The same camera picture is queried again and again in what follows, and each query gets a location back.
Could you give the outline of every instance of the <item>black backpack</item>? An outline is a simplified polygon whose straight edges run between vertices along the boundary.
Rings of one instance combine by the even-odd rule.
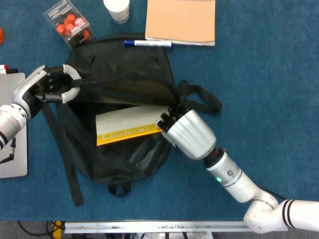
[[[83,202],[75,168],[95,182],[108,184],[109,192],[120,197],[131,190],[131,182],[154,174],[170,149],[160,133],[97,146],[96,114],[136,105],[182,104],[212,114],[221,109],[216,97],[203,88],[187,81],[175,86],[162,48],[125,48],[127,39],[144,39],[144,33],[110,35],[73,49],[66,64],[90,74],[66,86],[80,86],[81,91],[71,102],[56,105],[57,120],[49,105],[42,109],[63,158],[76,206]],[[208,104],[186,99],[192,93]]]

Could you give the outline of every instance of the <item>gray laptop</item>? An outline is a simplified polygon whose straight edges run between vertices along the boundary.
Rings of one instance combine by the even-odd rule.
[[[25,80],[24,73],[0,75],[0,106],[12,104],[12,92]],[[10,144],[0,150],[0,160],[9,156]],[[27,175],[27,135],[26,126],[16,135],[14,160],[0,164],[0,178]]]

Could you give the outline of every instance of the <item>backpack strap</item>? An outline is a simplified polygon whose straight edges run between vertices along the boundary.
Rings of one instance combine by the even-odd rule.
[[[180,102],[185,108],[198,110],[205,113],[217,114],[221,110],[221,102],[211,93],[198,85],[190,85],[188,81],[182,80],[176,87],[180,94]],[[208,105],[188,100],[187,96],[197,93]]]
[[[53,133],[55,142],[59,148],[59,151],[61,153],[63,163],[64,163],[64,168],[65,168],[65,173],[69,182],[71,194],[72,194],[72,199],[73,202],[76,206],[81,206],[83,204],[82,200],[82,194],[81,194],[81,189],[79,185],[78,178],[76,176],[75,168],[74,166],[67,160],[69,158],[69,155],[67,153],[67,149],[65,147],[64,139],[63,139],[63,134],[60,129],[60,126],[58,122],[56,121],[56,118],[52,112],[52,109],[50,108],[49,104],[45,104],[42,107],[42,112],[44,114],[44,117],[46,121],[48,122],[48,125]]]
[[[108,190],[113,195],[121,198],[127,195],[131,191],[131,183],[109,184]]]

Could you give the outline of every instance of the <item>tan notebook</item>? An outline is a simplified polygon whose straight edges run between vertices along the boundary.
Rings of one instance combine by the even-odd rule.
[[[147,40],[215,45],[215,0],[148,0]]]

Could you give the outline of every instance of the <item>packaged earplugs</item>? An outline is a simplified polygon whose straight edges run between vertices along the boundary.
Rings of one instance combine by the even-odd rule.
[[[90,23],[70,0],[61,0],[44,13],[70,47],[86,44],[94,38]]]

